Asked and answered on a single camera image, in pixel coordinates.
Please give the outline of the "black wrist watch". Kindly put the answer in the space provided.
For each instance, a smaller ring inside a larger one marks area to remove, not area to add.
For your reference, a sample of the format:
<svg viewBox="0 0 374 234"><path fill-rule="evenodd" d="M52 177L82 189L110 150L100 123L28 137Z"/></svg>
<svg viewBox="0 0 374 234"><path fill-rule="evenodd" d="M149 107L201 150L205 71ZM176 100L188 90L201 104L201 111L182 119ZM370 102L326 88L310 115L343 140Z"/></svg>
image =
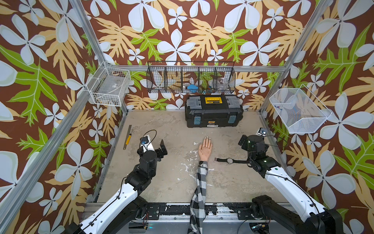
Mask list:
<svg viewBox="0 0 374 234"><path fill-rule="evenodd" d="M217 162L225 162L227 164L248 164L249 161L248 160L234 160L232 158L226 158L226 159L219 159L219 158L215 158L215 161Z"/></svg>

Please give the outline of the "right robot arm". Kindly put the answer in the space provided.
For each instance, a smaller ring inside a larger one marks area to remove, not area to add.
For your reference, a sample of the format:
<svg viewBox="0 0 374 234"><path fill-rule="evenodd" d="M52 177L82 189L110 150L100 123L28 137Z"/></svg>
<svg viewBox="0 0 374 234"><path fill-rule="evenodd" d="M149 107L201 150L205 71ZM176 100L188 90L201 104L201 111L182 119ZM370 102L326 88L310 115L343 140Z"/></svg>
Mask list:
<svg viewBox="0 0 374 234"><path fill-rule="evenodd" d="M290 203L294 211L279 205L269 196L252 199L251 214L269 218L293 234L342 234L343 219L334 209L328 210L302 189L272 157L263 136L242 135L239 146L247 152L246 164L271 183Z"/></svg>

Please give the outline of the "plaid sleeved mannequin forearm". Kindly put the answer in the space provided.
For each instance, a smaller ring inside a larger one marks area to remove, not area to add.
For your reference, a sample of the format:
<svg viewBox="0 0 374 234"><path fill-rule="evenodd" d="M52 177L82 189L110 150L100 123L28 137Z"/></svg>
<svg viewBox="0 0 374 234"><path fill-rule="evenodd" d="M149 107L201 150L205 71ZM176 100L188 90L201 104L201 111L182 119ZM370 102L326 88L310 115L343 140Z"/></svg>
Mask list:
<svg viewBox="0 0 374 234"><path fill-rule="evenodd" d="M196 189L190 204L190 225L188 234L202 234L203 222L206 218L206 176L208 173L207 161L200 161L196 174Z"/></svg>

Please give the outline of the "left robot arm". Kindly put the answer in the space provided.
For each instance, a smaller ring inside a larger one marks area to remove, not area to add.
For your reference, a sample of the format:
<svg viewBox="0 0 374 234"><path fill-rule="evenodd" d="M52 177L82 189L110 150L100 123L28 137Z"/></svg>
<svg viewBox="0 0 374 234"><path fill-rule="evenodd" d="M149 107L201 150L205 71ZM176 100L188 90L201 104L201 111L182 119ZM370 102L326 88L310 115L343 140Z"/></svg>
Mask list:
<svg viewBox="0 0 374 234"><path fill-rule="evenodd" d="M140 156L139 164L122 179L120 189L80 224L66 226L65 234L115 234L142 213L147 202L139 195L150 185L156 175L157 163L168 152L163 140L158 149L154 149L149 140L140 145L137 153Z"/></svg>

